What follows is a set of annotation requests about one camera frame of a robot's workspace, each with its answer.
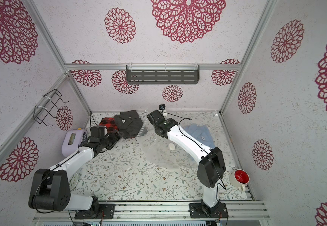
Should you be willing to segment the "clear plastic vacuum bag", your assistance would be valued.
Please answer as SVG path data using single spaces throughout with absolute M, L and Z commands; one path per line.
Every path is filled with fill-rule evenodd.
M 168 166 L 169 157 L 163 150 L 180 149 L 197 164 L 196 175 L 205 187 L 214 187 L 225 175 L 224 156 L 214 143 L 205 125 L 185 125 L 188 117 L 164 114 L 155 110 L 145 116 L 144 124 L 136 137 L 147 159 L 157 165 Z

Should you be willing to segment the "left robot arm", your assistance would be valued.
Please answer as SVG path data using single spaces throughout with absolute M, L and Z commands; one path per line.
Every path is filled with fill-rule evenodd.
M 122 137 L 117 130 L 106 132 L 104 126 L 91 127 L 86 142 L 77 145 L 75 152 L 48 169 L 34 173 L 28 206 L 47 214 L 54 211 L 79 211 L 85 216 L 99 215 L 99 202 L 95 196 L 71 193 L 69 181 L 85 163 L 97 155 L 111 150 Z

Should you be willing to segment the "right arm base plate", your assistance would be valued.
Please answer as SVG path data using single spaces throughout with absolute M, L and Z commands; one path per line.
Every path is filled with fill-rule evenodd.
M 189 212 L 191 218 L 228 218 L 226 204 L 222 202 L 211 208 L 204 203 L 190 203 Z

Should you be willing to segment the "light blue shirt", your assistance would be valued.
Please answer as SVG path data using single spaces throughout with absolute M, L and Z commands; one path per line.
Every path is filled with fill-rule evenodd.
M 214 140 L 207 126 L 191 124 L 184 126 L 183 129 L 200 143 L 210 147 L 211 149 L 215 148 Z

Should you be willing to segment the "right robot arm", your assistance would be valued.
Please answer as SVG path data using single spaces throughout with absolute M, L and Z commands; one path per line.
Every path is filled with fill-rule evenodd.
M 202 202 L 207 208 L 214 208 L 219 202 L 218 187 L 223 184 L 222 178 L 226 166 L 222 151 L 210 148 L 188 134 L 173 118 L 165 118 L 163 113 L 155 110 L 147 115 L 156 135 L 165 138 L 186 151 L 197 163 L 197 178 L 204 187 Z

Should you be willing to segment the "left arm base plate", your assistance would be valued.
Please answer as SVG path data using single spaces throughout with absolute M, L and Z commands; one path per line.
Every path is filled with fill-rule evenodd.
M 115 204 L 106 203 L 94 206 L 92 210 L 76 212 L 74 219 L 113 219 L 115 213 Z

